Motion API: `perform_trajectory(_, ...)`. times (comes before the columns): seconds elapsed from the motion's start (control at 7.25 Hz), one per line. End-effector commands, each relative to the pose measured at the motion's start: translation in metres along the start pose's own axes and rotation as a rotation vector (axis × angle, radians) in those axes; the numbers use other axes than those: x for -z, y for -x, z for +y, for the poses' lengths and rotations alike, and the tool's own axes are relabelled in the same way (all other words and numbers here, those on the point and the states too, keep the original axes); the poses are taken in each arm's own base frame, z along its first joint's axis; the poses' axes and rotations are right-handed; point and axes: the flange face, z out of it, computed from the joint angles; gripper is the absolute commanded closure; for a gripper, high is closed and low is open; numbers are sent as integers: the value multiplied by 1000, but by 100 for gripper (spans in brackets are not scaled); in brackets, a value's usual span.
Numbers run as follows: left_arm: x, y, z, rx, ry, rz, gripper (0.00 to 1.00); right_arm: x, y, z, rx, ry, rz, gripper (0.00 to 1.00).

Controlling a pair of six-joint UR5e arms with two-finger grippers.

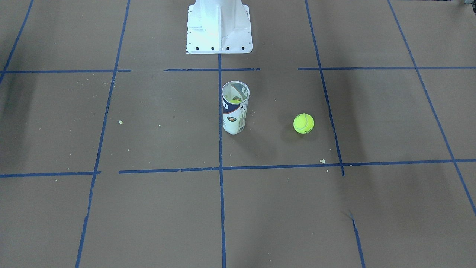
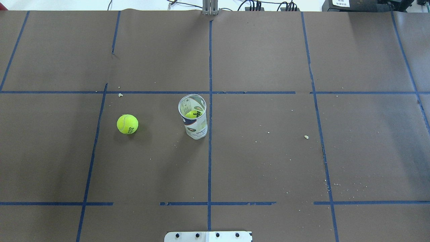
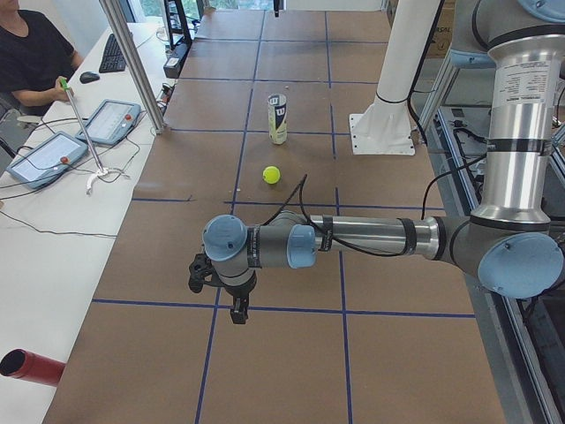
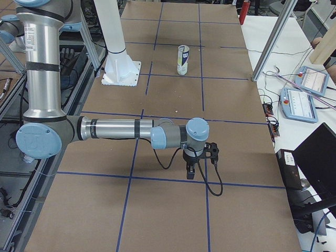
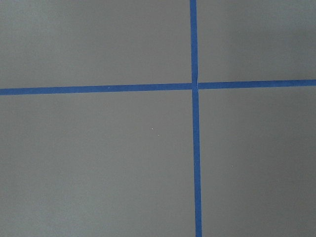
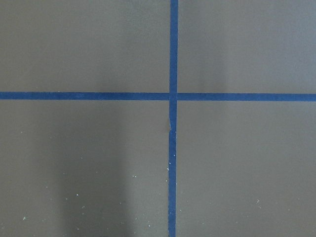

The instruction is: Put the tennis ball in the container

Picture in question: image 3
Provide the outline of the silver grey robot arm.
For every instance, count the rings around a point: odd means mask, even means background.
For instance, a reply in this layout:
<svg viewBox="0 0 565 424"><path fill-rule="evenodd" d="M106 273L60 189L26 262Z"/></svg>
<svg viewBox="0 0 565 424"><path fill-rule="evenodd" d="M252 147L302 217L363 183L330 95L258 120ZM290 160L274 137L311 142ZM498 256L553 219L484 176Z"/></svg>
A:
<svg viewBox="0 0 565 424"><path fill-rule="evenodd" d="M262 268L307 268L318 253L418 254L474 276L491 292L532 298L554 287L564 255L541 207L551 152L554 90L564 57L561 1L460 1L452 51L469 64L493 60L495 80L479 205L467 217L381 219L280 210L264 224L213 218L190 265L189 288L223 288L243 324Z"/></svg>

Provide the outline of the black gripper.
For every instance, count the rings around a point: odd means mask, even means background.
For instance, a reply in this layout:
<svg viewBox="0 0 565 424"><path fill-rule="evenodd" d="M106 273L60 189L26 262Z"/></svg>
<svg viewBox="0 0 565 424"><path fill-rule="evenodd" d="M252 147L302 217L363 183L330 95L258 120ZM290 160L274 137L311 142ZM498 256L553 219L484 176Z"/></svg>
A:
<svg viewBox="0 0 565 424"><path fill-rule="evenodd" d="M232 307L230 309L230 318L236 325L246 324L248 319L249 296L257 284L257 276L255 272L238 286L226 285L225 291L233 297Z"/></svg>

